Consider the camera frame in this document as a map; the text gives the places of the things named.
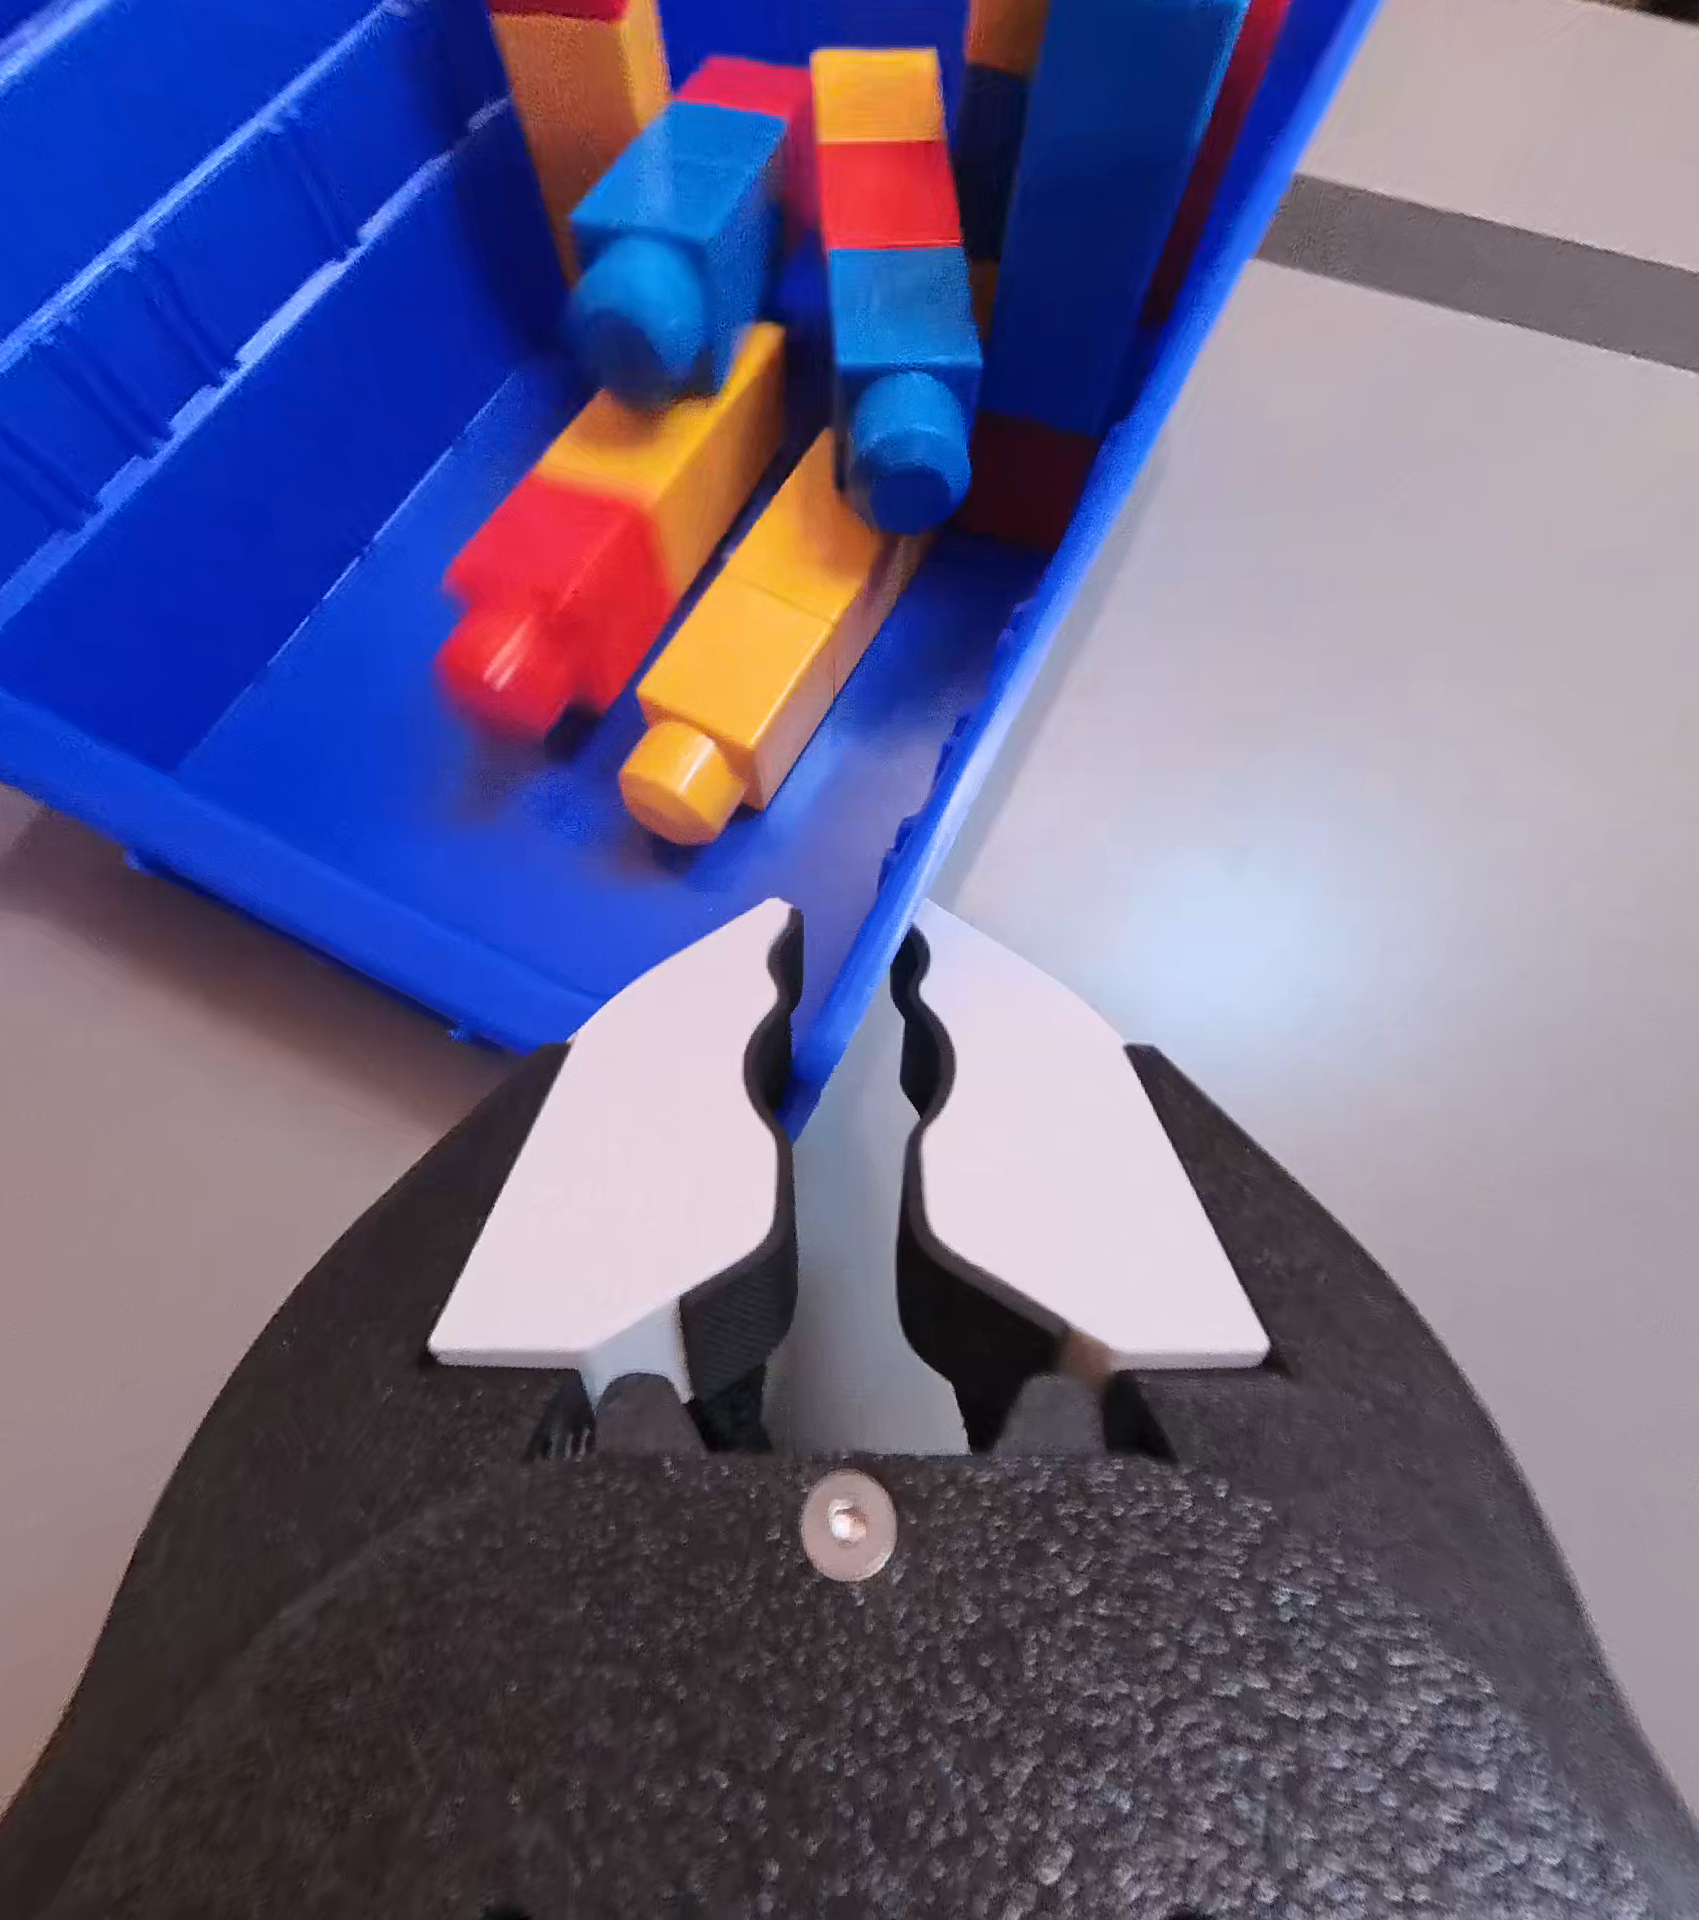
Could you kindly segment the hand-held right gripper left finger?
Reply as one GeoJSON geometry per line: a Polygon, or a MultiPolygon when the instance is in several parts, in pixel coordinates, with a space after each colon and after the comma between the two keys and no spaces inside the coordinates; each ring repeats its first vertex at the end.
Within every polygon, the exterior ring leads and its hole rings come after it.
{"type": "Polygon", "coordinates": [[[793,1323],[779,1117],[803,916],[769,898],[637,977],[559,1049],[429,1332],[445,1366],[665,1380],[719,1450],[765,1450],[793,1323]]]}

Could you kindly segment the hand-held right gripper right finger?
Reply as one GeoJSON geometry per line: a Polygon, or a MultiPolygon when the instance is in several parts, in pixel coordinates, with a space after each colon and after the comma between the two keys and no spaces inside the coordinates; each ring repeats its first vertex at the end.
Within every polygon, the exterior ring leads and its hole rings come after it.
{"type": "Polygon", "coordinates": [[[895,1292],[971,1453],[1025,1389],[1063,1446],[1099,1450],[1113,1382],[1269,1362],[1251,1307],[1139,1060],[1083,999],[947,909],[895,954],[913,1113],[895,1292]]]}

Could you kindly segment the blue plastic bin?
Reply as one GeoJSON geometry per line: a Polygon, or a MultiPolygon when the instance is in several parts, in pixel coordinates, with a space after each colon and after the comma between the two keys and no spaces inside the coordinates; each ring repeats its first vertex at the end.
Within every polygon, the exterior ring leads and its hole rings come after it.
{"type": "Polygon", "coordinates": [[[483,762],[441,575],[575,415],[483,4],[0,4],[0,782],[511,1050],[715,925],[805,925],[795,1126],[1379,4],[1291,4],[1053,556],[943,532],[765,812],[617,796],[627,695],[483,762]]]}

